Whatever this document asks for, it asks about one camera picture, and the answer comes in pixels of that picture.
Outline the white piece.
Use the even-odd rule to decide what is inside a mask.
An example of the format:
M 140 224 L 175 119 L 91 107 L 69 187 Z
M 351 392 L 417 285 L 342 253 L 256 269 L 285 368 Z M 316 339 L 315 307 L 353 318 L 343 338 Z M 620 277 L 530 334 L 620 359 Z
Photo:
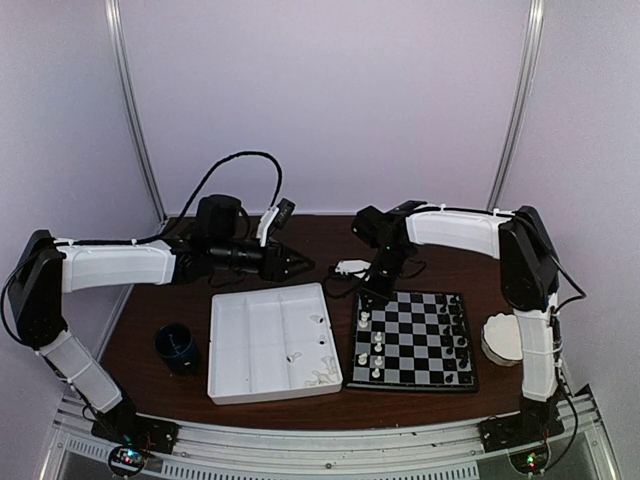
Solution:
M 370 316 L 371 314 L 367 311 L 362 311 L 360 313 L 360 317 L 359 317 L 359 321 L 358 321 L 358 325 L 360 328 L 362 329 L 366 329 L 369 327 L 369 323 L 370 323 Z

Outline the black white chess board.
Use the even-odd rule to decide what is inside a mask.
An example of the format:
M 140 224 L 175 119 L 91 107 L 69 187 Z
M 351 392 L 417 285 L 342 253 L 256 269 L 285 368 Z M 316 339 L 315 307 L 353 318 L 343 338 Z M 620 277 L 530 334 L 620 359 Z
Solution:
M 476 393 L 479 377 L 463 296 L 459 293 L 395 291 L 382 309 L 369 311 L 369 327 L 358 325 L 363 302 L 354 299 L 347 388 L 416 393 Z M 383 333 L 383 350 L 374 336 Z M 357 356 L 368 354 L 366 365 Z M 381 366 L 375 365 L 383 356 Z M 378 368 L 380 376 L 371 372 Z

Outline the white plastic compartment tray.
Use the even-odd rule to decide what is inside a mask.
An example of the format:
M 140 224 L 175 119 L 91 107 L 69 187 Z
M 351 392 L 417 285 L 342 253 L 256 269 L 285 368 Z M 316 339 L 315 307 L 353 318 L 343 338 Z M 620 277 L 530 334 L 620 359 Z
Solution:
M 343 375 L 322 286 L 213 296 L 208 362 L 207 393 L 218 406 L 339 392 Z

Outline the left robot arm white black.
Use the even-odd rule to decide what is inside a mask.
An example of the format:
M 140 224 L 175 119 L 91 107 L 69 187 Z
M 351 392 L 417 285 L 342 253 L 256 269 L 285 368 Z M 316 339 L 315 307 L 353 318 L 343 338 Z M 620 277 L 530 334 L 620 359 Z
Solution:
M 1 290 L 1 319 L 14 341 L 43 356 L 123 444 L 144 433 L 123 389 L 71 332 L 62 298 L 84 290 L 128 285 L 186 285 L 218 270 L 284 282 L 314 269 L 314 261 L 278 240 L 217 236 L 161 237 L 150 242 L 60 239 L 35 231 Z

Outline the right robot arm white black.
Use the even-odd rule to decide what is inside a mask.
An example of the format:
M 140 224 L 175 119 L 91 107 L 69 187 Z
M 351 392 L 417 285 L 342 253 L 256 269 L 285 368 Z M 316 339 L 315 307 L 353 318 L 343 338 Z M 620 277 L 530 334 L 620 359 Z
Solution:
M 562 337 L 557 313 L 559 267 L 538 211 L 480 211 L 407 201 L 382 212 L 357 212 L 352 232 L 376 254 L 358 282 L 368 307 L 383 307 L 404 263 L 418 247 L 436 245 L 489 256 L 500 264 L 500 287 L 516 317 L 523 354 L 520 413 L 512 430 L 535 440 L 551 424 Z

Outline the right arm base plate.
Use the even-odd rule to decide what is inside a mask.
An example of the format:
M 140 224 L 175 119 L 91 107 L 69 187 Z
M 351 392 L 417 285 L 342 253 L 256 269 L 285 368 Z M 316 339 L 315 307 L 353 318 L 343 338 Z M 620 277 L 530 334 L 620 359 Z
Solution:
M 504 417 L 490 417 L 478 424 L 478 430 L 483 449 L 489 453 L 541 442 L 543 435 L 561 435 L 565 428 L 560 419 L 552 419 L 543 427 L 526 427 L 523 416 L 516 413 Z

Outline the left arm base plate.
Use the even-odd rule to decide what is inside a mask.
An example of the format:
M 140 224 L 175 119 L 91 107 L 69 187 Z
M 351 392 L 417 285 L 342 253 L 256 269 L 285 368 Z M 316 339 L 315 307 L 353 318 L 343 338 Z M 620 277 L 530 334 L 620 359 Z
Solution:
M 179 433 L 177 423 L 146 417 L 131 403 L 121 402 L 106 413 L 96 411 L 91 434 L 119 445 L 151 453 L 171 454 Z

